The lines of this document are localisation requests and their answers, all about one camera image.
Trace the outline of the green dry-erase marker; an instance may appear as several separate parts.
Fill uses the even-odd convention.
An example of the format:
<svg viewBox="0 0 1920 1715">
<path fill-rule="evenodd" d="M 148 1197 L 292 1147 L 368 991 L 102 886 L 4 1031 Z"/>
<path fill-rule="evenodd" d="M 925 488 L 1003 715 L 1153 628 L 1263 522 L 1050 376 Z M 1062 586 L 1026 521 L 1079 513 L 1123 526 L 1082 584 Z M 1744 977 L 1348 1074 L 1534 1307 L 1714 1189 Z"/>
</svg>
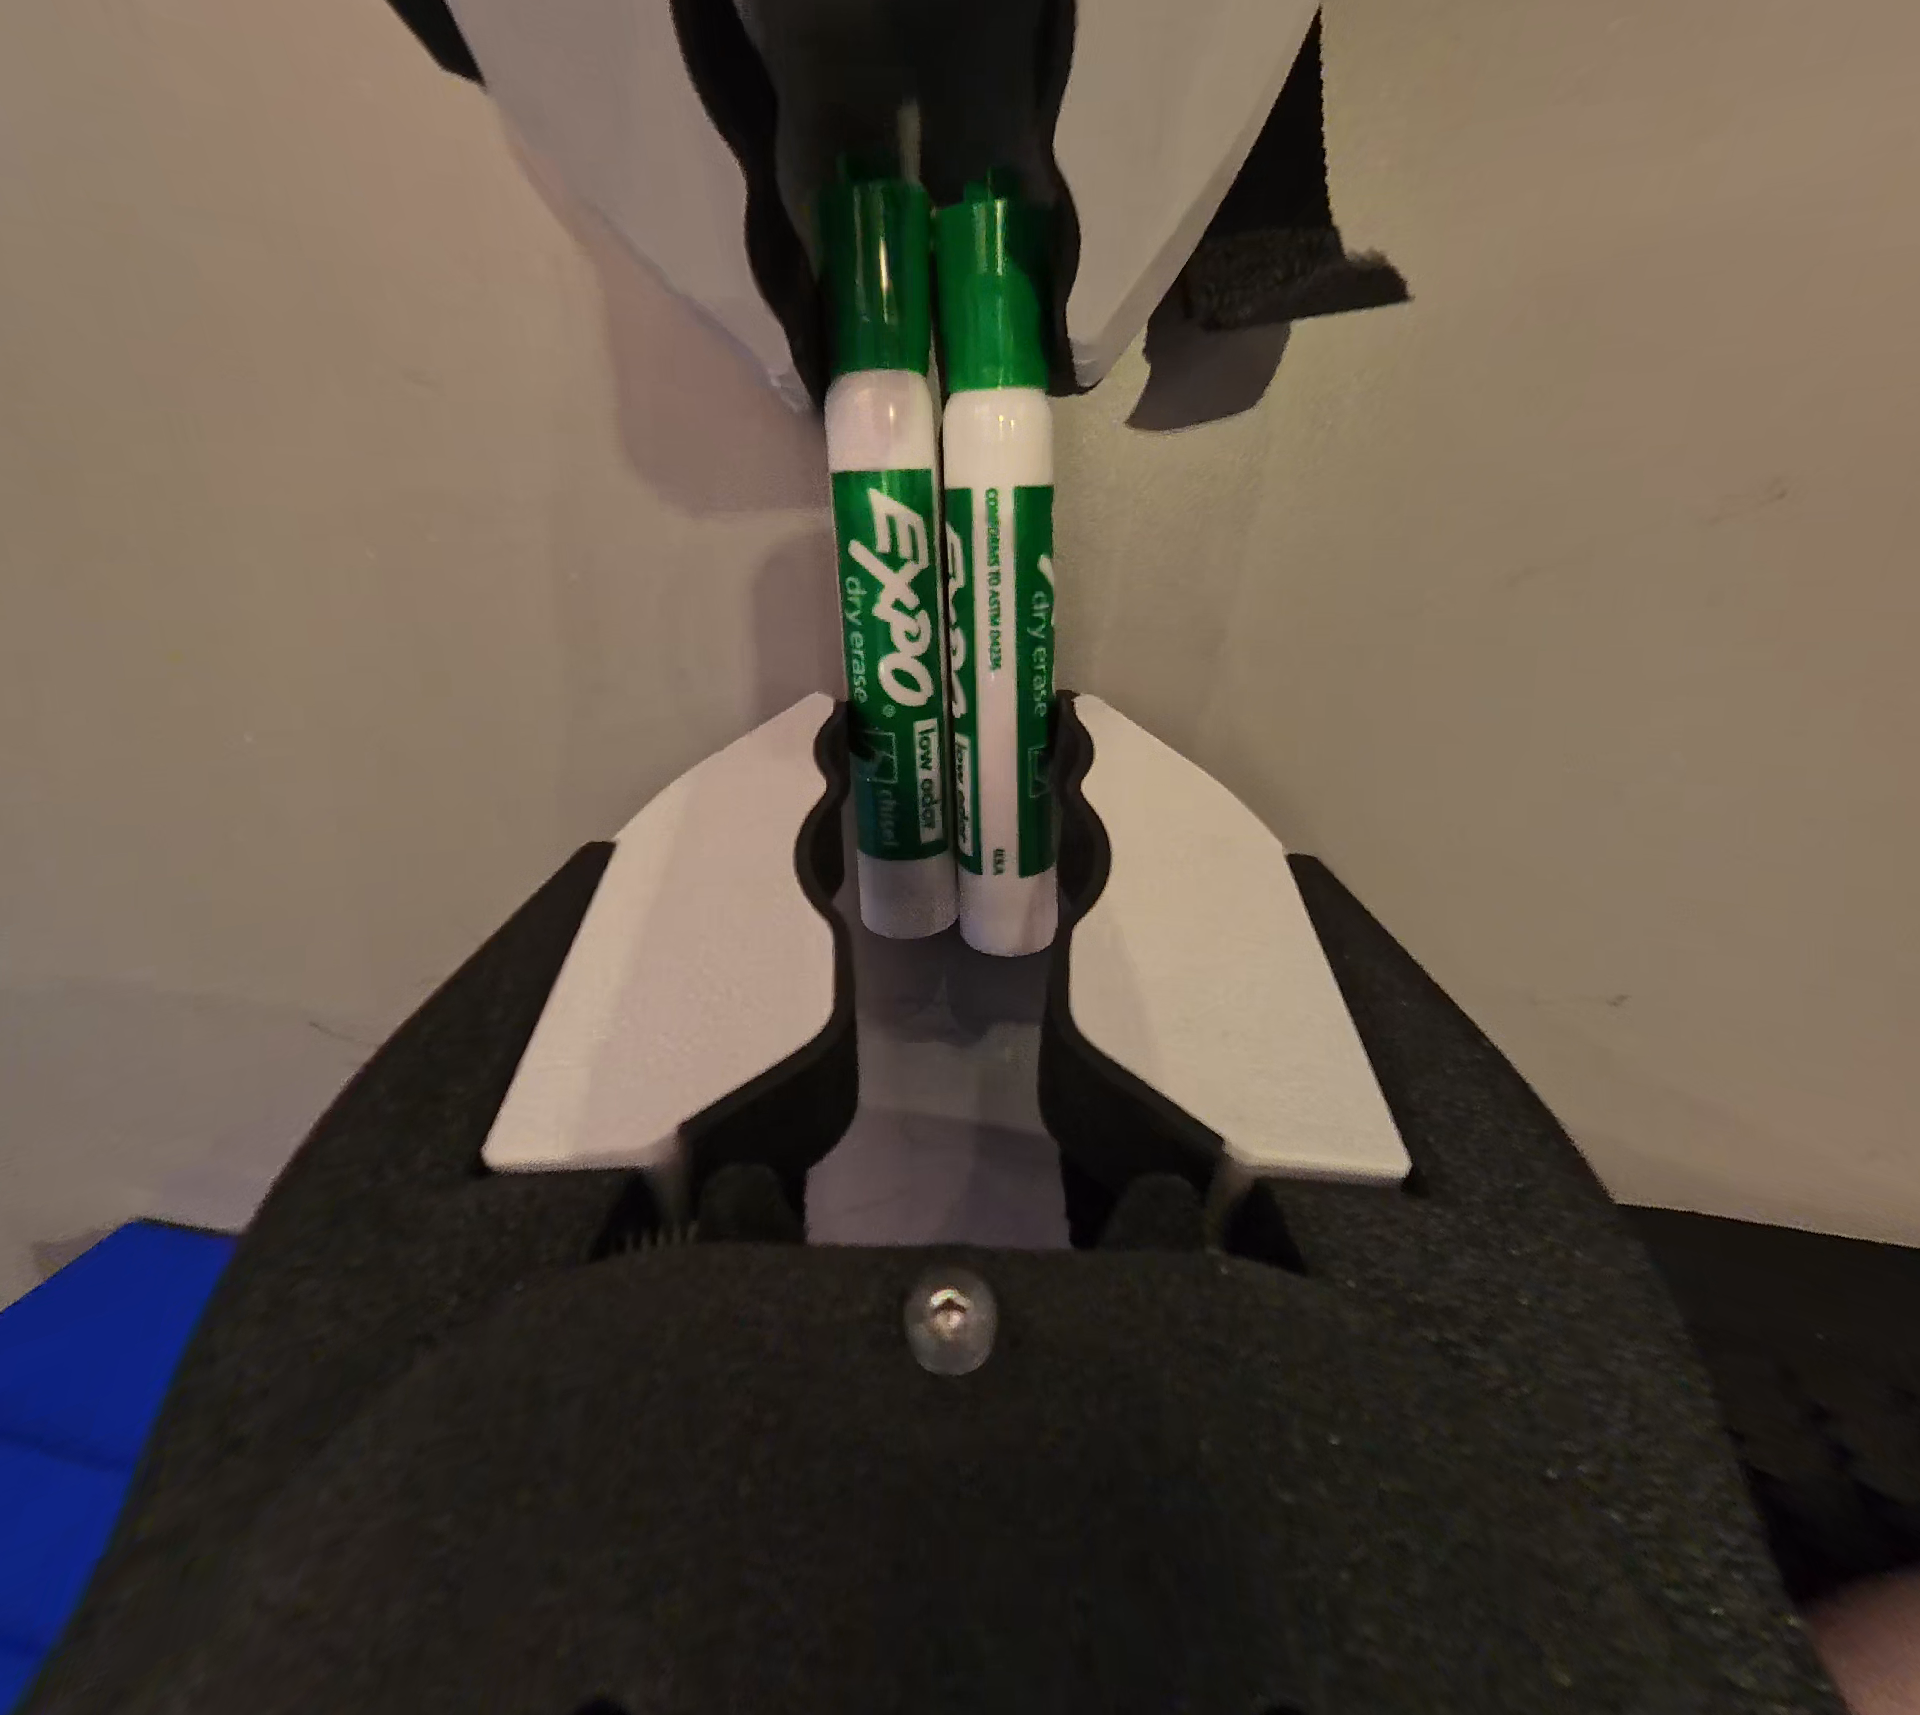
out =
<svg viewBox="0 0 1920 1715">
<path fill-rule="evenodd" d="M 955 922 L 977 953 L 1020 961 L 1060 923 L 1045 211 L 990 171 L 936 209 L 934 274 Z"/>
<path fill-rule="evenodd" d="M 925 942 L 955 923 L 934 209 L 897 171 L 850 160 L 817 227 L 859 907 L 875 938 Z"/>
</svg>

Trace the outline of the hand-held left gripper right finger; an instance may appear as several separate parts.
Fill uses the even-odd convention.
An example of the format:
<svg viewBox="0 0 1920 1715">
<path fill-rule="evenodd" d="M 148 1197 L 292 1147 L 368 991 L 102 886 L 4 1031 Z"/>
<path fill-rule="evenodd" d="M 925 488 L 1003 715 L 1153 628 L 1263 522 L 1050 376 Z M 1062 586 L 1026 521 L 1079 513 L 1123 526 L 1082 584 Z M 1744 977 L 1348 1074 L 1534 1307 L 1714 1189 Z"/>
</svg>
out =
<svg viewBox="0 0 1920 1715">
<path fill-rule="evenodd" d="M 1099 698 L 1060 700 L 1043 1124 L 1092 1183 L 1406 1183 L 1281 839 Z"/>
</svg>

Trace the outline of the person's left forearm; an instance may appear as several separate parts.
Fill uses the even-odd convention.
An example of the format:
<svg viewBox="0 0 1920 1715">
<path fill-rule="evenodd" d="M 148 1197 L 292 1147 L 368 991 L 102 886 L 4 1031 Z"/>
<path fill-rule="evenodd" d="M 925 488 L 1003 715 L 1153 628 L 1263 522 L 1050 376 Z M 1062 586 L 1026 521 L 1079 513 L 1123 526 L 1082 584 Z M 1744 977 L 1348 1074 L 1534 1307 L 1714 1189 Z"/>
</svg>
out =
<svg viewBox="0 0 1920 1715">
<path fill-rule="evenodd" d="M 1915 1711 L 1915 1570 L 1846 1585 L 1801 1621 L 1849 1711 Z"/>
</svg>

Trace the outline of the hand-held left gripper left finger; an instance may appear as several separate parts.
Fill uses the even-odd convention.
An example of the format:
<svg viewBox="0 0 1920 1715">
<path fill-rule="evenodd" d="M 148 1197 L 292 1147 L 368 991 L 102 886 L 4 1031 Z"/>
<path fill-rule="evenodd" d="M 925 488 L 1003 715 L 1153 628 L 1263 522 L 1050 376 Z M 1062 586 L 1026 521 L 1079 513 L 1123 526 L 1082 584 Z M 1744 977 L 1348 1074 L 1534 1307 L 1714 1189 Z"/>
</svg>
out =
<svg viewBox="0 0 1920 1715">
<path fill-rule="evenodd" d="M 812 691 L 614 835 L 486 1129 L 486 1172 L 687 1176 L 696 1121 L 850 1022 L 839 728 Z"/>
</svg>

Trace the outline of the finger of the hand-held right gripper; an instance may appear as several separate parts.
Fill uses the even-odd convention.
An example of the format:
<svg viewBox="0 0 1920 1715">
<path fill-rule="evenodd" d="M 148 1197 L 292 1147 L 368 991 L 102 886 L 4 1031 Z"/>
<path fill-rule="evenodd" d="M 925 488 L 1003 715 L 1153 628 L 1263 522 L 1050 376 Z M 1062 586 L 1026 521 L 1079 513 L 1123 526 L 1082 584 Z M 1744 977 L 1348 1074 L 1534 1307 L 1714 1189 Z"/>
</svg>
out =
<svg viewBox="0 0 1920 1715">
<path fill-rule="evenodd" d="M 1389 303 L 1328 211 L 1323 0 L 1071 0 L 1053 391 L 1085 392 L 1163 299 L 1226 338 Z"/>
<path fill-rule="evenodd" d="M 806 256 L 750 260 L 750 211 L 786 236 L 677 26 L 674 0 L 443 0 L 476 72 L 542 171 L 780 392 L 817 392 Z"/>
</svg>

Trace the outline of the blue plastic bin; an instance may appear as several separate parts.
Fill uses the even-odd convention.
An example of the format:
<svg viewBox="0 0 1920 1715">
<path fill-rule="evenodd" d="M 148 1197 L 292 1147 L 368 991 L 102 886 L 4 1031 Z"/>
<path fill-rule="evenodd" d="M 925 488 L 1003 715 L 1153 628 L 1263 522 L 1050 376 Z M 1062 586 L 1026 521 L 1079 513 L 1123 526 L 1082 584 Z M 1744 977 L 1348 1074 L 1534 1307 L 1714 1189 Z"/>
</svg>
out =
<svg viewBox="0 0 1920 1715">
<path fill-rule="evenodd" d="M 4 1310 L 4 1711 L 66 1631 L 231 1231 L 122 1223 Z"/>
</svg>

